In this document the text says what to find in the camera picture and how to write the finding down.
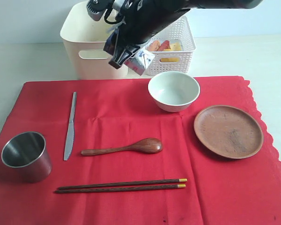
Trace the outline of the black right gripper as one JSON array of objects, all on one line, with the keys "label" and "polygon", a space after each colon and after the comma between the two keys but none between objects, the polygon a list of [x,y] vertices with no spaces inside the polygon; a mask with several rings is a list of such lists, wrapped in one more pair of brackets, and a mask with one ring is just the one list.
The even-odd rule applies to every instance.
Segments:
[{"label": "black right gripper", "polygon": [[110,46],[109,64],[119,69],[143,44],[190,10],[188,0],[125,0],[116,3],[116,46]]}]

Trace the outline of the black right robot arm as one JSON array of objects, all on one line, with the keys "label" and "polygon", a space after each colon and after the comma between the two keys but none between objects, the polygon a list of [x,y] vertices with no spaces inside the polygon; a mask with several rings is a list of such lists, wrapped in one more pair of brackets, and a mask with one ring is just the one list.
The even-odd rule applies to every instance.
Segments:
[{"label": "black right robot arm", "polygon": [[106,41],[104,50],[110,51],[111,66],[119,69],[153,36],[175,22],[192,8],[252,9],[259,0],[131,0],[123,7],[121,24]]}]

